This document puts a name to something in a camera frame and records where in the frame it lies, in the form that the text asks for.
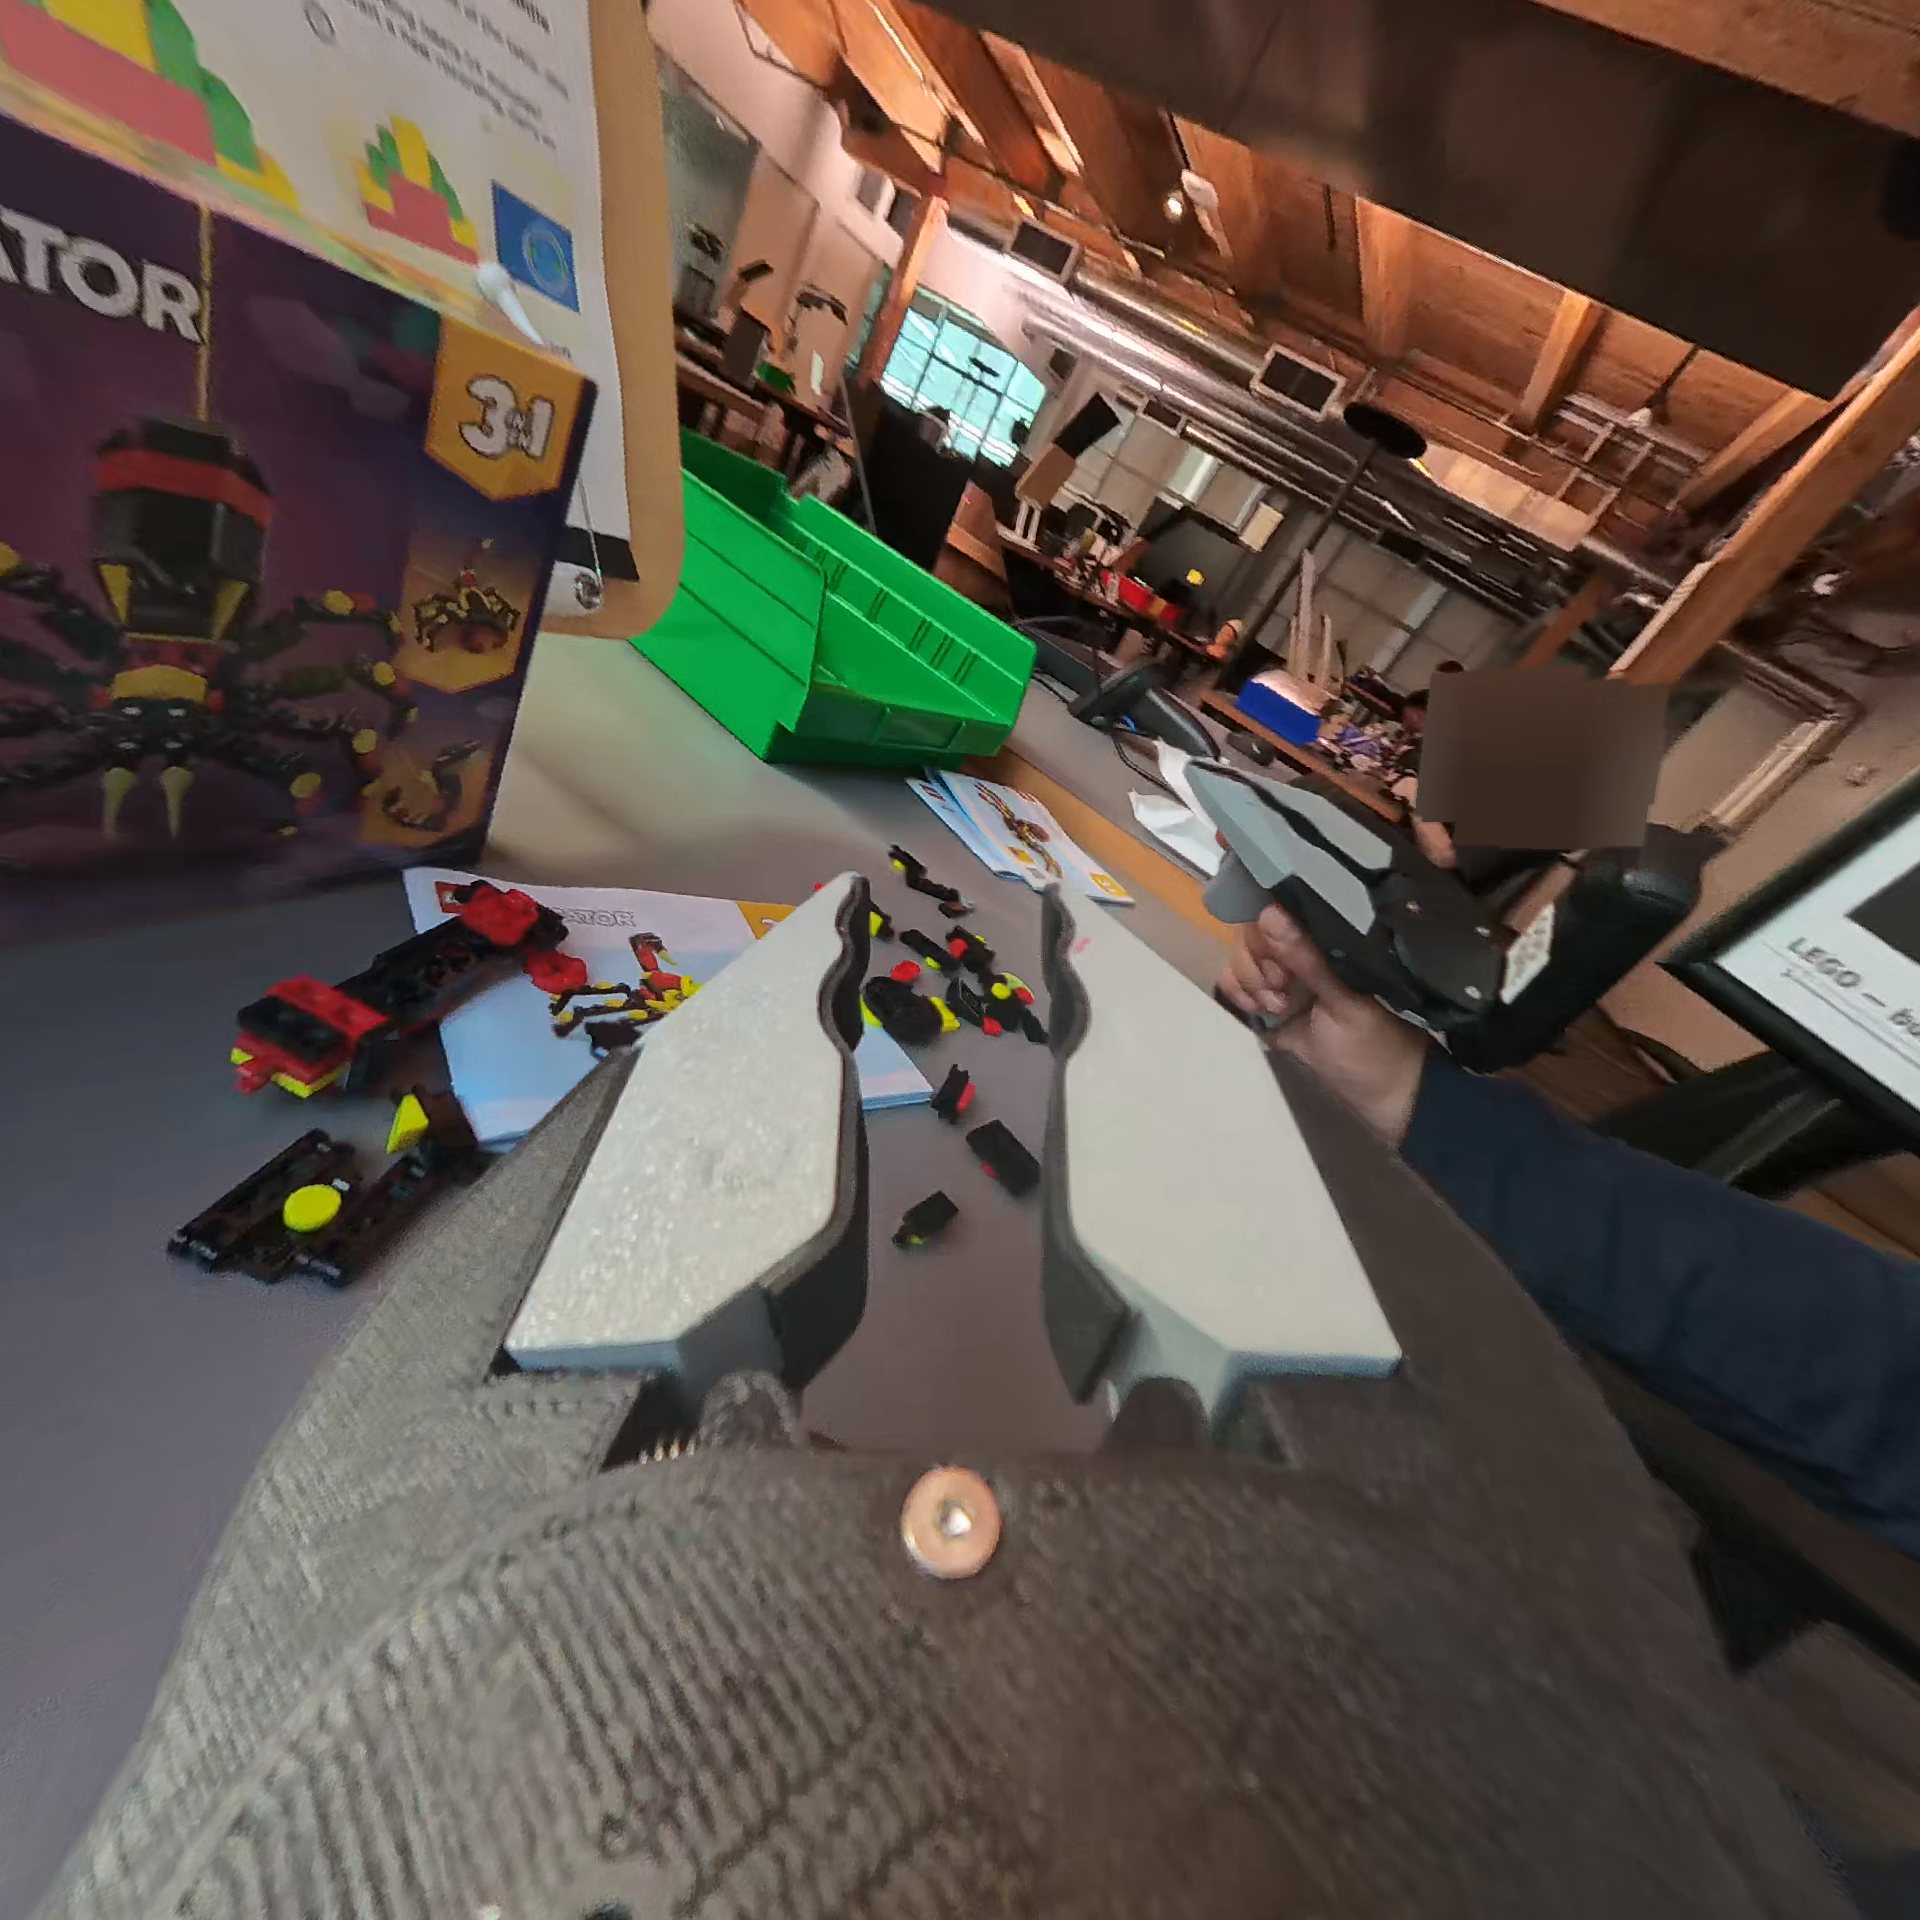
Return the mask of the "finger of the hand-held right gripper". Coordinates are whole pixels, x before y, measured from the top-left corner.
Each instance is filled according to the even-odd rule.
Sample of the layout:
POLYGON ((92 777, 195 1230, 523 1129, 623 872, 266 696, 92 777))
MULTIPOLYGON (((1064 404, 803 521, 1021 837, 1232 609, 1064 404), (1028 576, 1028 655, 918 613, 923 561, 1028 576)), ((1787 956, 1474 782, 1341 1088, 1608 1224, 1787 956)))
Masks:
POLYGON ((1323 903, 1368 903, 1395 868, 1396 844, 1298 784, 1220 758, 1188 758, 1184 779, 1226 852, 1274 895, 1298 883, 1323 903))
POLYGON ((1311 807, 1203 805, 1203 811, 1226 847, 1203 894, 1214 920, 1250 926, 1276 904, 1302 926, 1327 924, 1327 901, 1315 887, 1326 878, 1327 847, 1311 807))

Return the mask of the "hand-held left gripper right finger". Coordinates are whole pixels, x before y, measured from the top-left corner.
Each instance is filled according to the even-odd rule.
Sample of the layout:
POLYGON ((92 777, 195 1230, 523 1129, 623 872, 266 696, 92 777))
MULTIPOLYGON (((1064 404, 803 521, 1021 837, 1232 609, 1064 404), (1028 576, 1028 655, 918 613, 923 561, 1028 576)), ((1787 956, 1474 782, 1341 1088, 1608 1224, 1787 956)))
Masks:
POLYGON ((1220 1427, 1254 1381, 1403 1353, 1253 1031, 1103 908, 1039 897, 1039 1307, 1074 1404, 1148 1381, 1220 1427))

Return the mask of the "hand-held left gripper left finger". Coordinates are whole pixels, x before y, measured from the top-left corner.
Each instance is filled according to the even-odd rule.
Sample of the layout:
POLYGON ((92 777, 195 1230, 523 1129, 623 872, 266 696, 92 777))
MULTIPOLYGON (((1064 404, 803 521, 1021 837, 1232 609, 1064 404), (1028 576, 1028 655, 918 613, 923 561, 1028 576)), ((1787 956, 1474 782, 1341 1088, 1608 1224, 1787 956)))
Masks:
POLYGON ((639 1045, 503 1342, 523 1374, 805 1388, 850 1342, 871 904, 827 880, 639 1045))

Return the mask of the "red yellow black lego model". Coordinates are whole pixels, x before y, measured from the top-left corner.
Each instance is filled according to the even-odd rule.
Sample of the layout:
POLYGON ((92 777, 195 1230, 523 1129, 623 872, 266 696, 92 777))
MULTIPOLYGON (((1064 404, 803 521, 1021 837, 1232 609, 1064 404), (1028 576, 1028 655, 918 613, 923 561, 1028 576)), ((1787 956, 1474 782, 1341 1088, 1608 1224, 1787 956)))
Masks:
POLYGON ((492 880, 434 891, 439 916, 355 973, 333 982, 286 975, 239 1008, 229 1052, 237 1092, 312 1097, 366 1084, 398 1045, 514 971, 539 987, 586 982, 552 908, 492 880))

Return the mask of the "pile of lego pieces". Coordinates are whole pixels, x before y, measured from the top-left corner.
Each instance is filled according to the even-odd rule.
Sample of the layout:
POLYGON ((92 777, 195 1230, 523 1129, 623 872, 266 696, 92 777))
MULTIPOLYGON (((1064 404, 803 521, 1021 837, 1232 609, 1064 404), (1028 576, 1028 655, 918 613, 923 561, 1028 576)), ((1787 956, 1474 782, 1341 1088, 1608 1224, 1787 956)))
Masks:
MULTIPOLYGON (((1020 975, 1005 973, 994 949, 973 934, 971 903, 898 844, 887 847, 887 863, 915 895, 936 910, 943 927, 936 934, 901 927, 880 904, 871 904, 869 932, 880 959, 860 987, 862 1017, 904 1053, 933 1047, 960 1028, 981 1037, 1016 1033, 1042 1045, 1050 1033, 1038 996, 1020 975)), ((416 929, 440 915, 434 887, 464 880, 479 878, 459 870, 407 878, 416 929)), ((370 1088, 413 1041, 439 1033, 440 1024, 398 1045, 355 1088, 370 1088)), ((960 1062, 949 1064, 925 1105, 941 1123, 966 1119, 976 1105, 971 1071, 960 1062)), ((367 1171, 363 1153, 344 1139, 308 1126, 187 1217, 167 1253, 207 1272, 235 1270, 266 1285, 308 1278, 342 1288, 372 1267, 430 1200, 477 1177, 495 1148, 504 1145, 479 1143, 452 1088, 400 1088, 378 1167, 367 1171)))

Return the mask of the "person's right forearm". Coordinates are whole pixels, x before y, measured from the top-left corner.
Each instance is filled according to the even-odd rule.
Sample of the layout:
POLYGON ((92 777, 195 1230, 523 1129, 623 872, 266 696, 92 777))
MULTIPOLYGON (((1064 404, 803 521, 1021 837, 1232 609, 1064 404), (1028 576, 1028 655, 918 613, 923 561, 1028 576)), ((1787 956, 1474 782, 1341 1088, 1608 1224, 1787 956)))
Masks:
POLYGON ((1917 1555, 1917 1269, 1434 1053, 1403 1160, 1564 1337, 1917 1555))

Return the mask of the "purple lego set box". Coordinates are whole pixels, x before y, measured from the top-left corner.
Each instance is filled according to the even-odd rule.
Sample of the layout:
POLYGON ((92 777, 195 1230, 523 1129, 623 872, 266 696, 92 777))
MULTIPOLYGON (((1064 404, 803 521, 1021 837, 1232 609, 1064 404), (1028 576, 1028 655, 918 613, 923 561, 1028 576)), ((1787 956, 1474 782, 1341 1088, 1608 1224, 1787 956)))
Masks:
POLYGON ((594 384, 11 113, 2 187, 5 944, 479 851, 594 384))

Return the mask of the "person's right hand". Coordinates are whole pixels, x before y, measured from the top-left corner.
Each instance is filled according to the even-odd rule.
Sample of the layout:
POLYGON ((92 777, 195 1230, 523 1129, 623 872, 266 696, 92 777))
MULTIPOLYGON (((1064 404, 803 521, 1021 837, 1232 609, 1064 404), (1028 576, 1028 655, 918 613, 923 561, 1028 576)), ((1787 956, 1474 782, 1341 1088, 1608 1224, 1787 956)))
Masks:
POLYGON ((1215 998, 1260 1039, 1302 1064, 1382 1143, 1400 1148, 1431 1045, 1422 1028, 1336 979, 1277 903, 1237 926, 1215 998))

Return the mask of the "crumpled white paper bag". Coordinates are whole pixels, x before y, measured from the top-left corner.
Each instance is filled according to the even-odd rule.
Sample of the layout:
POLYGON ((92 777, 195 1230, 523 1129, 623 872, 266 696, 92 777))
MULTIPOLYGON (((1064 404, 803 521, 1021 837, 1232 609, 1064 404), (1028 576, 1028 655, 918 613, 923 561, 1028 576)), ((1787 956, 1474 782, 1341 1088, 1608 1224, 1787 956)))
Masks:
POLYGON ((1226 847, 1212 817, 1195 803, 1192 756, 1142 736, 1117 736, 1112 748, 1126 773, 1126 800, 1136 824, 1195 876, 1218 876, 1226 847))

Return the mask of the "open spider instruction booklet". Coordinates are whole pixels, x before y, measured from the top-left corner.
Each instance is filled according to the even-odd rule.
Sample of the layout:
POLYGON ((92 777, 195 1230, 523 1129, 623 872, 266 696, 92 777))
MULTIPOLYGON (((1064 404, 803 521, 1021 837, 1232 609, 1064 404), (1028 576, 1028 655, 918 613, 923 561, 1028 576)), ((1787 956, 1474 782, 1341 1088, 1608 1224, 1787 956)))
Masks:
POLYGON ((863 1111, 925 1105, 933 1085, 867 1017, 844 1053, 823 967, 832 927, 757 944, 784 903, 632 887, 512 880, 563 924, 556 959, 479 989, 439 1033, 451 1084, 482 1145, 512 1145, 587 1071, 642 1052, 699 1067, 718 1108, 757 1124, 788 1097, 832 1123, 844 1092, 863 1111))

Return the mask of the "black barcode scanner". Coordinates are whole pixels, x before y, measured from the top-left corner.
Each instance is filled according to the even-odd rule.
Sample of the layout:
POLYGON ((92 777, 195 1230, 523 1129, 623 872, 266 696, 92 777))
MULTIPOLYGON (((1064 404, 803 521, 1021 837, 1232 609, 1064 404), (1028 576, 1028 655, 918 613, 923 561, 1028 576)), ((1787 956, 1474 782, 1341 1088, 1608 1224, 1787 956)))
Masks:
POLYGON ((1168 675, 1156 661, 1138 661, 1110 672, 1101 683, 1070 696, 1067 712, 1086 726, 1108 733, 1133 732, 1195 758, 1215 755, 1212 732, 1171 691, 1168 675))

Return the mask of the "closed instruction booklet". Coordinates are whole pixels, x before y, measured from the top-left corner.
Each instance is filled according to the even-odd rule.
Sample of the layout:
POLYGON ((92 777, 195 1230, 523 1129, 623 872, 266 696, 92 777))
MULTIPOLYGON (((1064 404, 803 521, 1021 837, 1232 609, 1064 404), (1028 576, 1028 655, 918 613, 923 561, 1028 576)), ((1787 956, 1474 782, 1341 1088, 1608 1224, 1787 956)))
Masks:
POLYGON ((981 863, 1036 894, 1050 885, 1103 904, 1133 904, 1126 887, 1070 838, 1045 803, 978 774, 933 769, 904 787, 957 837, 981 863))

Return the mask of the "framed marker sign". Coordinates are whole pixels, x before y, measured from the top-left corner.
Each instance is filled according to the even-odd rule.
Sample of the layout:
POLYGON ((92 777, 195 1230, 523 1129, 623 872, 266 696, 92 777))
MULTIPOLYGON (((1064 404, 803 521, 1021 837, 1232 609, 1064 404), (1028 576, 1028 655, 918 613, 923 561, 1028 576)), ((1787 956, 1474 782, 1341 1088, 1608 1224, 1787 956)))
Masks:
POLYGON ((1912 1153, 1917 774, 1725 904, 1662 967, 1912 1153))

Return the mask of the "black round-top pole stand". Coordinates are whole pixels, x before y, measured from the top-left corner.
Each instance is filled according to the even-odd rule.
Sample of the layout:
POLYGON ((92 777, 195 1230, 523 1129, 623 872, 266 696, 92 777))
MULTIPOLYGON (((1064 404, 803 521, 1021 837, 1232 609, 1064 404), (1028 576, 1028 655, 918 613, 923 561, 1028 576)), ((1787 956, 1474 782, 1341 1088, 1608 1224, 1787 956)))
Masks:
POLYGON ((1256 661, 1262 659, 1263 624, 1286 600, 1290 590, 1300 577, 1308 557, 1317 548, 1319 540, 1336 524, 1360 479, 1378 461, 1413 463, 1427 452, 1427 439, 1413 423, 1389 413, 1384 407, 1378 407, 1368 400, 1347 401, 1347 407, 1341 408, 1341 423, 1360 443, 1360 452, 1350 471, 1339 479, 1327 505, 1317 513, 1309 531, 1286 557, 1282 574, 1276 582, 1271 582, 1271 588, 1263 595, 1263 600, 1256 606, 1254 613, 1246 616, 1240 636, 1230 649, 1227 663, 1220 668, 1218 687, 1226 693, 1237 693, 1239 685, 1246 683, 1248 675, 1260 670, 1256 661))

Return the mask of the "printed instruction sheet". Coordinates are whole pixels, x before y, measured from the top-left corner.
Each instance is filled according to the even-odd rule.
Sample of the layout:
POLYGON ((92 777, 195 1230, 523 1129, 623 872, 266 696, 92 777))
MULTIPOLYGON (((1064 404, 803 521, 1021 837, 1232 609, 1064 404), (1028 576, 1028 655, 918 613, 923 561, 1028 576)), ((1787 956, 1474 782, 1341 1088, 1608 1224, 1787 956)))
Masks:
POLYGON ((636 582, 587 3, 5 4, 5 79, 570 358, 597 400, 559 609, 636 582))

